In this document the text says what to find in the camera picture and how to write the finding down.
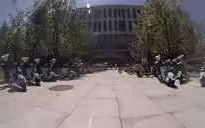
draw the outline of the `building facade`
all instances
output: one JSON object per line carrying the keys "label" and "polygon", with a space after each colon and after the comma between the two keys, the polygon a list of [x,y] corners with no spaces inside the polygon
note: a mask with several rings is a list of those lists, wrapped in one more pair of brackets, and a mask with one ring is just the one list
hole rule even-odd
{"label": "building facade", "polygon": [[141,6],[102,5],[80,8],[86,13],[86,31],[92,35],[96,53],[127,52],[134,39],[134,26],[139,23]]}

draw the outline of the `tree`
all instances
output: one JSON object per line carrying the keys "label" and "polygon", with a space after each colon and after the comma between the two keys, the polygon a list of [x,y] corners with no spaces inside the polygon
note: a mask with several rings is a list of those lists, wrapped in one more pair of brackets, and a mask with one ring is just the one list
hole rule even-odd
{"label": "tree", "polygon": [[190,15],[181,9],[176,0],[146,0],[135,27],[135,48],[145,49],[148,59],[152,51],[173,58],[193,53],[198,36]]}
{"label": "tree", "polygon": [[84,19],[74,0],[35,0],[29,10],[9,15],[0,28],[0,49],[11,53],[14,60],[87,54],[91,40]]}

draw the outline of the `paved plaza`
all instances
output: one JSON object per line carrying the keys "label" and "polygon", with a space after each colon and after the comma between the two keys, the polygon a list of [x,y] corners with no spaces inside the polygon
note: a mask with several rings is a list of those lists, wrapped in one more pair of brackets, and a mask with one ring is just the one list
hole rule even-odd
{"label": "paved plaza", "polygon": [[[55,85],[72,85],[52,91]],[[0,128],[205,128],[205,88],[180,90],[117,71],[43,83],[27,93],[0,86]]]}

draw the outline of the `window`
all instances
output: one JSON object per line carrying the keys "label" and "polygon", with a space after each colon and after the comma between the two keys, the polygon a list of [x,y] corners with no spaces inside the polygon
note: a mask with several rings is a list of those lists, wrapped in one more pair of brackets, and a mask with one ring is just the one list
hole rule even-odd
{"label": "window", "polygon": [[88,23],[88,30],[91,31],[91,22]]}
{"label": "window", "polygon": [[109,17],[111,18],[111,14],[112,13],[112,10],[111,10],[111,8],[109,8]]}
{"label": "window", "polygon": [[97,22],[96,21],[94,22],[94,25],[93,25],[93,31],[97,32]]}
{"label": "window", "polygon": [[132,10],[132,13],[133,13],[134,18],[136,18],[135,9]]}
{"label": "window", "polygon": [[121,9],[118,9],[118,18],[121,18]]}
{"label": "window", "polygon": [[88,19],[89,19],[89,20],[91,19],[91,15],[90,15],[90,14],[88,14]]}
{"label": "window", "polygon": [[131,18],[131,13],[130,13],[130,9],[129,8],[127,10],[127,13],[128,13],[128,18]]}
{"label": "window", "polygon": [[98,18],[101,18],[101,10],[98,10]]}
{"label": "window", "polygon": [[115,31],[118,31],[118,22],[117,21],[114,21],[114,29],[115,29]]}
{"label": "window", "polygon": [[98,22],[98,32],[101,32],[101,22]]}
{"label": "window", "polygon": [[117,9],[114,9],[114,18],[117,18]]}
{"label": "window", "polygon": [[104,18],[106,18],[107,17],[107,10],[106,10],[106,8],[104,8]]}
{"label": "window", "polygon": [[135,23],[135,25],[137,25],[137,24],[138,24],[138,22],[137,22],[136,20],[135,20],[135,22],[134,22],[134,23]]}
{"label": "window", "polygon": [[126,21],[119,21],[118,22],[119,25],[119,31],[126,31]]}
{"label": "window", "polygon": [[96,9],[93,10],[93,17],[94,17],[94,18],[97,18],[97,16],[98,16],[98,13],[97,13],[97,12],[98,12],[98,10],[96,10]]}
{"label": "window", "polygon": [[122,17],[125,18],[125,9],[122,9]]}
{"label": "window", "polygon": [[106,20],[104,21],[104,31],[107,31],[107,22],[106,22]]}
{"label": "window", "polygon": [[132,22],[131,21],[128,22],[128,27],[129,27],[129,32],[132,32]]}
{"label": "window", "polygon": [[109,21],[109,30],[112,31],[112,21]]}
{"label": "window", "polygon": [[141,13],[141,11],[140,10],[137,10],[137,12],[140,14]]}

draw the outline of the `manhole cover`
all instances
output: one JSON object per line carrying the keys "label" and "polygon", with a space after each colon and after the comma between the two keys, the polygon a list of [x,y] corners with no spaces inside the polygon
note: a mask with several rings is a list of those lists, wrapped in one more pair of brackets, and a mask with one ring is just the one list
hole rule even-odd
{"label": "manhole cover", "polygon": [[72,85],[56,85],[49,88],[51,91],[66,91],[73,89]]}

